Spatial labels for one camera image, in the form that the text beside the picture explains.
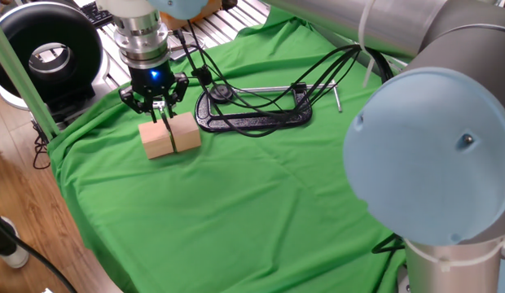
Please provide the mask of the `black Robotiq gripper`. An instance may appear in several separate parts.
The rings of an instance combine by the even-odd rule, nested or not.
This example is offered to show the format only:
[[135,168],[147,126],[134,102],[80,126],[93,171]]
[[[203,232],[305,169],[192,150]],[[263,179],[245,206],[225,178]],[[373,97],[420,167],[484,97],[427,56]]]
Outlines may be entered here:
[[[129,68],[131,85],[118,90],[121,101],[138,114],[147,113],[152,122],[156,123],[154,112],[154,97],[162,96],[168,115],[173,118],[177,113],[173,110],[185,96],[189,86],[189,78],[185,72],[174,73],[169,61],[154,68]],[[135,93],[143,97],[143,101],[135,98]]]

